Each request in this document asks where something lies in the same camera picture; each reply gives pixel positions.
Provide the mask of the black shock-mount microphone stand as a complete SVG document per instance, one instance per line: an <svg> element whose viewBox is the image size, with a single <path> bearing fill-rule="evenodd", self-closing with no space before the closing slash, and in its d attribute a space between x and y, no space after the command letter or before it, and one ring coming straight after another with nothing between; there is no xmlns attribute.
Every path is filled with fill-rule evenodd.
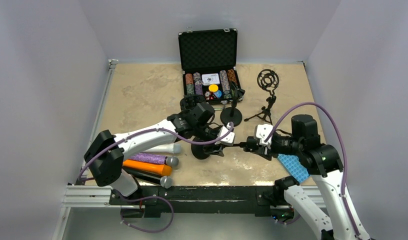
<svg viewBox="0 0 408 240"><path fill-rule="evenodd" d="M193 95L186 95L184 98L180 100L180 112L181 113L190 113L192 112L195 107L199 104L206 104L206 99L203 95L193 94Z"/></svg>

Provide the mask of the black silver-mesh microphone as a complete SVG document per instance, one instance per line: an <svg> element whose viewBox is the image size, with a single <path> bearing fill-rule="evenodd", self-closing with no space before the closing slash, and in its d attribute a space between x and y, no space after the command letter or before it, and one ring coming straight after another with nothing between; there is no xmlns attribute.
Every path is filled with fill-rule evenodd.
<svg viewBox="0 0 408 240"><path fill-rule="evenodd" d="M171 176L160 176L155 173L145 172L141 170L137 170L134 168L123 167L128 174L132 175L133 177L140 179L145 182L153 183L156 185L160 185L165 189L169 189L173 186L173 179Z"/></svg>

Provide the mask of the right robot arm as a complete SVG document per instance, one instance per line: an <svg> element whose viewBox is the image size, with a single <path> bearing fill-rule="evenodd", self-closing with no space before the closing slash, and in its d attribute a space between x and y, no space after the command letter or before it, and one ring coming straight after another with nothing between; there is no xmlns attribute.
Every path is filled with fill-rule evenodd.
<svg viewBox="0 0 408 240"><path fill-rule="evenodd" d="M265 140L273 126L260 124L254 136L249 136L239 146L267 160L280 155L298 157L316 183L326 212L322 211L305 193L299 182L288 176L278 179L273 186L276 203L291 205L305 220L318 240L369 240L343 183L345 167L339 152L332 145L321 143L317 122L311 115L298 114L291 118L291 134L274 133Z"/></svg>

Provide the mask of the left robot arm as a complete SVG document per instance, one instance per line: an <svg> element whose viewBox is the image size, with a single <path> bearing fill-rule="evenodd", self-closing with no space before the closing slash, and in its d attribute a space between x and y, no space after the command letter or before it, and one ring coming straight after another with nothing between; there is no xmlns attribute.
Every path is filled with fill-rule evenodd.
<svg viewBox="0 0 408 240"><path fill-rule="evenodd" d="M79 173L88 170L96 185L110 186L130 205L138 203L141 191L134 177L123 170L123 163L131 156L153 147L179 140L192 145L231 145L235 139L234 124L217 129L209 128L215 109L206 102L184 108L166 119L131 132L112 134L103 130L96 135L84 154L85 165Z"/></svg>

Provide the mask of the orange microphone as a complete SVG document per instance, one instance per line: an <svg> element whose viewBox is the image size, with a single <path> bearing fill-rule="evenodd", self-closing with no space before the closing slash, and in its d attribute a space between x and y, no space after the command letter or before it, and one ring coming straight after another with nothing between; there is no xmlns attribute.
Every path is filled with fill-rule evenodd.
<svg viewBox="0 0 408 240"><path fill-rule="evenodd" d="M172 168L165 164L153 164L147 162L140 162L131 159L127 159L122 164L123 167L145 171L159 176L170 176L172 174Z"/></svg>

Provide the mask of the purple glitter microphone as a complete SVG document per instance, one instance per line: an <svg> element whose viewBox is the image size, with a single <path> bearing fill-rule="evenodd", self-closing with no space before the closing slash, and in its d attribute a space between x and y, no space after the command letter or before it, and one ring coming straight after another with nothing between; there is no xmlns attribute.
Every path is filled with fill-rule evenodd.
<svg viewBox="0 0 408 240"><path fill-rule="evenodd" d="M169 167L177 167L180 163L180 160L176 156L166 156L151 153L137 153L130 156L128 159L155 165L167 165Z"/></svg>

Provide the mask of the white microphone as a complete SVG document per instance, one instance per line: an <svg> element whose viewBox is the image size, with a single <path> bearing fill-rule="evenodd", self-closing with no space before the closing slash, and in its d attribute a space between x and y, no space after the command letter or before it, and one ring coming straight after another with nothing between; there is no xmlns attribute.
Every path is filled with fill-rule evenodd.
<svg viewBox="0 0 408 240"><path fill-rule="evenodd" d="M182 147L179 143L162 144L143 151L151 154L180 154Z"/></svg>

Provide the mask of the black clip microphone stand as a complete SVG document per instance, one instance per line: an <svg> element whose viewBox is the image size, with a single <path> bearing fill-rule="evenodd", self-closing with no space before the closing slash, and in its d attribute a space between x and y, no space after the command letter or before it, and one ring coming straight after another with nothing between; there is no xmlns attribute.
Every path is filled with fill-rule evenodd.
<svg viewBox="0 0 408 240"><path fill-rule="evenodd" d="M237 108L240 98L240 90L238 85L234 82L230 83L230 88L231 90L233 90L231 106L222 110L220 114L220 120L225 126L228 123L232 122L233 125L236 127L240 125L243 120L243 115L241 111Z"/></svg>

